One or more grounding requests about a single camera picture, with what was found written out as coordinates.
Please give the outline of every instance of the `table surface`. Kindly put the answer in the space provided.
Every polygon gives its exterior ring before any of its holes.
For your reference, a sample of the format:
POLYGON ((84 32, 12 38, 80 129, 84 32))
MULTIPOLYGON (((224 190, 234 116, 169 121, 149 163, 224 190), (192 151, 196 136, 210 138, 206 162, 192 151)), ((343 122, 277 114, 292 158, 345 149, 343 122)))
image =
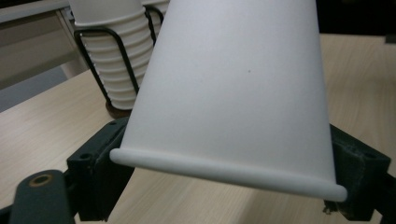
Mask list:
MULTIPOLYGON (((321 42, 331 124, 395 160, 396 46, 350 35, 321 42)), ((28 175, 66 170, 65 159, 111 120, 90 72, 1 113, 0 207, 28 175)), ((108 222, 347 223, 322 208, 319 199, 136 169, 108 222)))

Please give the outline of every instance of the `stacked paper cup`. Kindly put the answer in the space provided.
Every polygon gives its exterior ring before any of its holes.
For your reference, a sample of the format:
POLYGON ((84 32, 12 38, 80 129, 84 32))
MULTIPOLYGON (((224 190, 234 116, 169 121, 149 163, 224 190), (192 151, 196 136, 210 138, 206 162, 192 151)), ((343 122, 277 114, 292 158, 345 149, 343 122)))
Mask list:
MULTIPOLYGON (((69 0, 69 3, 78 28, 106 27, 121 37, 140 85, 153 50, 149 21, 141 2, 69 0)), ((83 36, 82 40, 112 106, 121 110, 132 109, 136 93, 117 42, 110 35, 83 36)))
MULTIPOLYGON (((168 9, 170 0, 141 0, 144 6, 152 6, 158 8, 161 13, 165 16, 166 10, 168 9)), ((154 25, 155 35, 158 36, 158 33, 161 29, 161 20, 157 13, 150 12, 150 16, 152 19, 152 24, 154 25)))

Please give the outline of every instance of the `black wire cup holder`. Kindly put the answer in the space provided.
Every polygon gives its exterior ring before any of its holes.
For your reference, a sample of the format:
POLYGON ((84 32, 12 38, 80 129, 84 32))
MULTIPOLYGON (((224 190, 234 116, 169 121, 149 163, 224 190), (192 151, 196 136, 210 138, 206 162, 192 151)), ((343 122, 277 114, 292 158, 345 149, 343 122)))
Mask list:
MULTIPOLYGON (((145 6, 146 8, 146 12, 145 12, 145 16, 146 18, 148 18, 148 28, 150 29, 150 33, 151 33, 151 39, 153 41, 153 45, 155 45, 156 41, 157 41, 157 37, 155 35, 155 31, 154 31, 154 25, 152 22, 152 18, 150 15, 150 12, 155 13, 159 16, 161 24, 163 24, 163 14, 161 13, 161 11, 153 6, 145 6)), ((132 62, 128 57, 128 53, 126 52, 125 46, 122 42, 121 37, 113 30, 108 29, 106 27, 101 27, 101 26, 95 26, 95 27, 87 27, 87 28, 81 28, 81 29, 77 29, 74 32, 74 38, 75 41, 78 45, 78 49, 82 54, 82 57, 84 58, 86 64, 88 65, 88 67, 91 69, 91 72, 93 74, 93 77, 96 80, 96 83, 98 84, 102 94, 105 96, 106 99, 106 109, 108 111, 108 113, 110 114, 111 117, 113 117, 114 119, 118 119, 118 118, 123 118, 123 117, 128 117, 131 112, 132 109, 130 110, 121 110, 121 109, 117 109, 116 107, 114 107, 111 104, 111 100, 107 95, 107 91, 105 89, 105 86, 102 83, 101 78, 99 77, 99 74, 97 73, 94 63, 91 60, 90 54, 87 51, 87 49, 85 48, 85 45, 82 41, 82 37, 89 37, 89 36, 111 36, 117 43, 117 46, 119 48, 120 54, 122 56, 123 62, 125 64, 126 70, 128 72, 129 78, 132 82, 132 85, 134 87, 134 91, 136 92, 136 95, 139 93, 139 85, 136 81, 136 77, 134 75, 134 69, 132 68, 132 62)))

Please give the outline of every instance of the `wooden table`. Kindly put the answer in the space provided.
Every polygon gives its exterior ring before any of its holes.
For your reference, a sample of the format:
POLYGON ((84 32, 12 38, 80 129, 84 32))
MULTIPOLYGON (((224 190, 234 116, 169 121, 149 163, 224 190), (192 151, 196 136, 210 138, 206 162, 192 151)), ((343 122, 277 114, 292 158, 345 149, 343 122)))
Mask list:
MULTIPOLYGON (((396 159, 396 46, 379 37, 321 40, 331 123, 396 159)), ((64 171, 111 120, 90 72, 1 113, 0 207, 26 176, 64 171)), ((389 172, 396 175, 395 162, 389 172)), ((322 208, 319 199, 136 169, 109 223, 347 223, 322 208)))

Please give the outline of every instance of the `machine part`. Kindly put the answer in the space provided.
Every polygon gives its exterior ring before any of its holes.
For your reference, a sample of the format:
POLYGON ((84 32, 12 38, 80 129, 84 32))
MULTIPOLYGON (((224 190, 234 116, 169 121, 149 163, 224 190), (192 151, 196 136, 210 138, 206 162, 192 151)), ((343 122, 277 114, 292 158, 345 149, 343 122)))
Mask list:
POLYGON ((348 220, 369 221, 376 209, 395 220, 395 179, 388 175, 390 158, 347 133, 331 127, 337 184, 348 191, 342 203, 325 201, 324 211, 339 211, 348 220))
POLYGON ((71 195, 82 221, 107 220, 121 196, 134 168, 113 163, 111 149, 119 147, 128 118, 108 123, 67 159, 71 195))
POLYGON ((48 170, 25 178, 18 185, 8 223, 75 223, 63 173, 48 170))

